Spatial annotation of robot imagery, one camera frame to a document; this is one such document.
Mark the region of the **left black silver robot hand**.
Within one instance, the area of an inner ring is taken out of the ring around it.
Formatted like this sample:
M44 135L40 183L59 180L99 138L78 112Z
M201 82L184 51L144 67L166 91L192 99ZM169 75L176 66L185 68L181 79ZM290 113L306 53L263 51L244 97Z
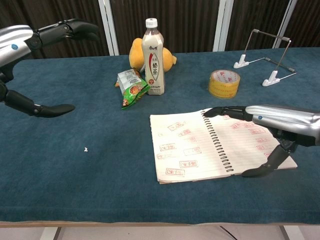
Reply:
M6 106L38 118L55 118L72 112L72 104L45 106L17 91L9 90L6 83L14 79L13 68L25 56L45 46L65 39L97 41L99 27L93 23L72 18L42 28L18 24L0 30L0 101Z

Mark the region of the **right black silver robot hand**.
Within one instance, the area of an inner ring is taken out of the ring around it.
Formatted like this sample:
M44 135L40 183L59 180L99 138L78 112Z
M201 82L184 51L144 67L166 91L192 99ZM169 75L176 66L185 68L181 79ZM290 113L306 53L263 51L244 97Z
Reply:
M317 111L281 105L218 106L203 114L207 118L227 115L233 119L253 122L267 128L279 144L257 168L245 170L245 178L262 177L276 170L298 145L320 145L320 113Z

